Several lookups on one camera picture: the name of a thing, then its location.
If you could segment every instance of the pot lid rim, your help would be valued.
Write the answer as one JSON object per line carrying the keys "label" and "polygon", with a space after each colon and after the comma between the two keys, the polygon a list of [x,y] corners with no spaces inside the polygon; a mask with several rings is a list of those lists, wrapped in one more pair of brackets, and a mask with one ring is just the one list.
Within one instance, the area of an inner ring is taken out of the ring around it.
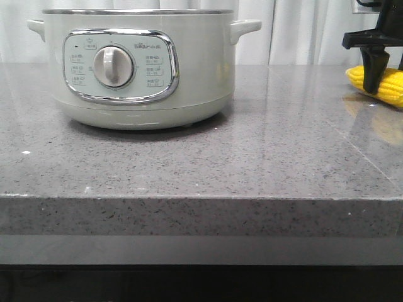
{"label": "pot lid rim", "polygon": [[169,14],[232,14],[231,9],[44,9],[43,14],[85,15],[169,15]]}

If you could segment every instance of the gray quartz countertop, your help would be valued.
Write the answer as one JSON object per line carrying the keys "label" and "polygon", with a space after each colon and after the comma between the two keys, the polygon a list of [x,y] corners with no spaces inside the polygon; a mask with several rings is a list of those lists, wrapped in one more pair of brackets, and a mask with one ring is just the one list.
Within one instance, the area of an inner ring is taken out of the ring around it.
{"label": "gray quartz countertop", "polygon": [[45,64],[0,65],[0,234],[389,237],[403,113],[343,66],[238,66],[189,128],[116,131],[57,107]]}

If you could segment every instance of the black clamp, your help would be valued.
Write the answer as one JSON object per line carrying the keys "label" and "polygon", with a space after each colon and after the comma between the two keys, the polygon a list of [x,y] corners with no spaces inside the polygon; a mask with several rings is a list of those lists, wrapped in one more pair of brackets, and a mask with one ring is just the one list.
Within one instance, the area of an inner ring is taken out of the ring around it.
{"label": "black clamp", "polygon": [[[383,0],[376,28],[345,33],[343,46],[361,48],[364,90],[376,94],[390,57],[385,47],[403,46],[403,0]],[[403,57],[399,69],[403,70]]]}

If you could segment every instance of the pot handle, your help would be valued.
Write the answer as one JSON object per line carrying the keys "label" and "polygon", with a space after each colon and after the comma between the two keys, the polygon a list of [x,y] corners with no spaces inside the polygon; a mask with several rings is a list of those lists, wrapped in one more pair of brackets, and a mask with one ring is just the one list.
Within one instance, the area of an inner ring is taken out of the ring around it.
{"label": "pot handle", "polygon": [[43,22],[43,20],[27,20],[26,25],[30,30],[37,32],[42,38],[42,41],[45,41],[45,22]]}
{"label": "pot handle", "polygon": [[238,43],[239,38],[246,33],[257,31],[262,28],[262,21],[260,20],[242,20],[233,21],[231,23],[230,41],[231,45]]}

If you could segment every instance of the white knob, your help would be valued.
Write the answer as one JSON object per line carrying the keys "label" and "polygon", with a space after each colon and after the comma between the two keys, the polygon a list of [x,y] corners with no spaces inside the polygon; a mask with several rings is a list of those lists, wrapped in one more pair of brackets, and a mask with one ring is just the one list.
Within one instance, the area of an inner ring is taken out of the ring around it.
{"label": "white knob", "polygon": [[132,78],[133,70],[132,59],[119,47],[104,47],[94,57],[94,75],[106,86],[123,86]]}

